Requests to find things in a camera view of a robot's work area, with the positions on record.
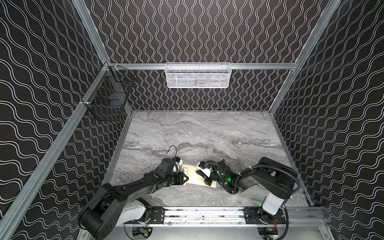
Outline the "cream yellow envelope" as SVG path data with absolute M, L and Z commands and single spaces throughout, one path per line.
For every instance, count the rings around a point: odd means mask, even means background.
M 204 179 L 201 176 L 199 176 L 198 174 L 196 174 L 196 171 L 198 170 L 198 168 L 196 166 L 183 164 L 181 167 L 182 172 L 183 172 L 184 168 L 188 169 L 188 173 L 186 175 L 189 177 L 189 180 L 185 183 L 185 185 L 186 184 L 189 184 L 189 185 L 193 184 L 193 185 L 205 186 L 205 187 L 210 187 L 210 188 L 216 188 L 217 187 L 216 182 L 213 182 L 212 186 L 205 185 Z

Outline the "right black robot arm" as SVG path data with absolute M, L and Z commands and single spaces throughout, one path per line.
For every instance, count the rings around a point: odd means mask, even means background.
M 257 219 L 263 224 L 276 223 L 279 209 L 300 190 L 298 175 L 292 168 L 266 157 L 238 174 L 230 169 L 225 160 L 201 161 L 197 167 L 197 174 L 204 179 L 207 186 L 215 181 L 231 195 L 242 193 L 256 185 L 268 190 L 268 195 L 256 213 Z

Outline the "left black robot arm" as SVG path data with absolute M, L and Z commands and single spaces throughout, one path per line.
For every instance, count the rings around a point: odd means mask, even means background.
M 103 240 L 118 223 L 126 204 L 164 187 L 183 185 L 189 180 L 180 167 L 179 157 L 164 158 L 155 170 L 132 183 L 112 186 L 103 184 L 78 215 L 78 225 L 96 240 Z

